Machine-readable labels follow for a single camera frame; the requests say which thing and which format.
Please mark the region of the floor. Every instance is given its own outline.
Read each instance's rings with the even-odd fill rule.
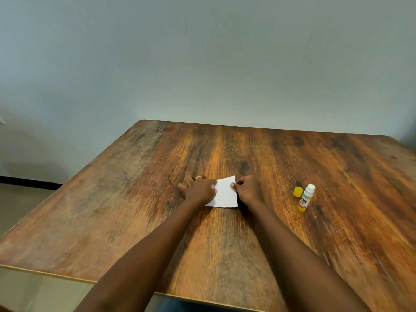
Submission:
[[[52,190],[0,184],[0,236],[53,193]],[[91,284],[0,268],[0,305],[13,312],[72,312]],[[164,298],[153,296],[146,312]]]

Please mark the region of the left hand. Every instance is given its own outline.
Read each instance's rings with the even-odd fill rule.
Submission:
[[[217,190],[211,187],[212,184],[216,183],[216,180],[206,178],[206,176],[192,178],[187,175],[185,176],[184,183],[179,184],[178,187],[185,195],[186,201],[190,201],[199,206],[205,206],[214,199],[217,193]]]

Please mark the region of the black baseboard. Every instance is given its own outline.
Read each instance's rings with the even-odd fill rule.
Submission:
[[[0,176],[0,183],[18,185],[24,187],[34,187],[36,189],[50,189],[57,190],[62,186],[62,184],[43,182],[41,180],[27,180],[24,178]]]

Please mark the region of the glue stick label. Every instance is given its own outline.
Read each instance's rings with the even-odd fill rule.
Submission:
[[[308,196],[305,193],[303,193],[299,201],[299,207],[306,209],[310,201],[311,201],[311,196]]]

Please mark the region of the glue stick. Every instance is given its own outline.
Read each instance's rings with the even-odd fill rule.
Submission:
[[[302,197],[300,198],[299,204],[297,205],[297,208],[299,209],[299,211],[304,212],[306,210],[306,207],[311,201],[311,197],[313,196],[314,192],[315,192],[315,185],[308,184],[308,187],[303,192]]]

